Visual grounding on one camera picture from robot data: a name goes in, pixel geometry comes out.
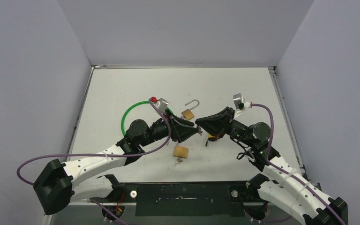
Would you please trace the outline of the brass padlock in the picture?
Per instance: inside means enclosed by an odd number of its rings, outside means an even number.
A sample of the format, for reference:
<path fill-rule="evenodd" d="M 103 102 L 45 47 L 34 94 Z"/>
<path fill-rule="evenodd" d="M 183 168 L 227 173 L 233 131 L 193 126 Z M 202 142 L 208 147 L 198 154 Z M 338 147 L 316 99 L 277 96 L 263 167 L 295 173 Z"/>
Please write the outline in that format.
<path fill-rule="evenodd" d="M 194 106 L 192 106 L 192 107 L 184 110 L 184 111 L 181 113 L 181 117 L 180 117 L 181 119 L 191 120 L 192 118 L 194 118 L 194 114 L 192 113 L 192 110 L 199 106 L 200 101 L 197 100 L 197 99 L 193 99 L 193 100 L 187 102 L 187 103 L 185 104 L 185 106 L 188 106 L 188 105 L 191 104 L 191 103 L 196 103 L 196 104 L 195 104 Z"/>
<path fill-rule="evenodd" d="M 173 149 L 173 157 L 176 158 L 188 158 L 189 148 L 176 145 Z"/>

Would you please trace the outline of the green cable lock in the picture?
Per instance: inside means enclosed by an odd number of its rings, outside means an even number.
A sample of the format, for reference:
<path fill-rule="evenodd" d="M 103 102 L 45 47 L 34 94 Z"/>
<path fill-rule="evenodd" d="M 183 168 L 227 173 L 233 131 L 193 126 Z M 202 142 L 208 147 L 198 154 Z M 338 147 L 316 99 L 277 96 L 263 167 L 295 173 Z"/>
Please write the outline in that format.
<path fill-rule="evenodd" d="M 167 108 L 171 113 L 173 112 L 169 106 Z M 154 119 L 159 119 L 160 116 L 154 109 L 151 108 L 148 100 L 140 101 L 132 104 L 122 115 L 120 120 L 120 130 L 125 135 L 130 123 L 136 119 L 146 119 L 147 123 Z"/>

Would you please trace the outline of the yellow black padlock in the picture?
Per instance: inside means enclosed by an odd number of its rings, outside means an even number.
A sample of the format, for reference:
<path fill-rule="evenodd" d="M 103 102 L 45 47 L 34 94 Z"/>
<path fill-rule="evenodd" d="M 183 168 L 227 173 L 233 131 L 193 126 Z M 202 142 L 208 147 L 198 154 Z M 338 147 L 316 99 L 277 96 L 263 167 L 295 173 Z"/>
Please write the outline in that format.
<path fill-rule="evenodd" d="M 209 142 L 215 142 L 215 141 L 217 141 L 218 139 L 219 139 L 219 135 L 211 135 L 211 134 L 208 134 L 207 140 L 206 140 L 206 142 L 205 142 L 205 146 L 207 147 Z"/>

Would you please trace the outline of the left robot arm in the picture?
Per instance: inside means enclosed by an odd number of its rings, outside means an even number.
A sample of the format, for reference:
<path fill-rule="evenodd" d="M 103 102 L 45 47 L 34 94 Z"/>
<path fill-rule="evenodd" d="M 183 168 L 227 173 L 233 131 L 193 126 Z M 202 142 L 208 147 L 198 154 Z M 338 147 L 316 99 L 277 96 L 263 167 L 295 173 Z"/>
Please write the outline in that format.
<path fill-rule="evenodd" d="M 102 175 L 103 172 L 137 161 L 145 152 L 143 147 L 158 140 L 181 143 L 200 132 L 193 122 L 171 114 L 151 126 L 144 120 L 134 120 L 121 140 L 99 153 L 73 161 L 50 161 L 33 189 L 47 215 L 82 199 L 97 197 L 115 202 L 121 196 L 120 184 L 114 175 Z"/>

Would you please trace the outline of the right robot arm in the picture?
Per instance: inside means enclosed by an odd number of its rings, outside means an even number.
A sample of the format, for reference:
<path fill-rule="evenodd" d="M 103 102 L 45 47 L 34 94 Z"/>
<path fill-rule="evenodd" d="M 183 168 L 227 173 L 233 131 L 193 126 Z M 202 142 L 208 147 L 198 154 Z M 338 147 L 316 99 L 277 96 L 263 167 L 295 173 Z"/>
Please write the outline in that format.
<path fill-rule="evenodd" d="M 258 169 L 259 174 L 246 183 L 247 197 L 252 201 L 262 199 L 276 205 L 302 225 L 348 224 L 346 202 L 315 187 L 272 147 L 274 119 L 271 110 L 257 103 L 250 106 L 264 108 L 269 114 L 270 124 L 258 122 L 246 126 L 235 119 L 241 111 L 230 107 L 195 121 L 216 139 L 228 135 L 243 149 L 237 158 L 247 157 Z"/>

